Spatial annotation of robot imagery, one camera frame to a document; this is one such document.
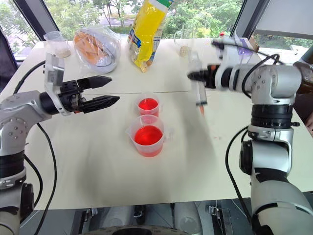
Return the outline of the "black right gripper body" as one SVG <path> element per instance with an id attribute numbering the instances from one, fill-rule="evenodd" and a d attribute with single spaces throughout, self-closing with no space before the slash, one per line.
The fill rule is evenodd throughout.
<path id="1" fill-rule="evenodd" d="M 203 78 L 205 82 L 205 87 L 210 89 L 215 89 L 215 75 L 217 72 L 218 66 L 217 65 L 208 65 L 207 69 L 204 70 Z"/>

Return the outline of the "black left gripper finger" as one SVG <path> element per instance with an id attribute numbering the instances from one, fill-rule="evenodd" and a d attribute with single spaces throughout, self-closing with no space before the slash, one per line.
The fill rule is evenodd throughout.
<path id="1" fill-rule="evenodd" d="M 108 108 L 114 105 L 119 99 L 120 96 L 103 95 L 89 101 L 84 101 L 82 103 L 82 112 L 86 114 Z"/>
<path id="2" fill-rule="evenodd" d="M 106 84 L 110 83 L 112 79 L 110 77 L 96 75 L 92 77 L 82 78 L 77 80 L 77 84 L 79 89 L 86 90 L 86 89 L 96 89 L 105 86 Z"/>

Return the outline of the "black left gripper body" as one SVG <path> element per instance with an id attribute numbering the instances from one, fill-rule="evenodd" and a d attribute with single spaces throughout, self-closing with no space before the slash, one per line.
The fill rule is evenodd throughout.
<path id="1" fill-rule="evenodd" d="M 82 112 L 82 105 L 86 101 L 81 95 L 76 80 L 64 82 L 61 87 L 61 93 L 59 94 L 60 101 L 63 107 L 73 113 Z"/>

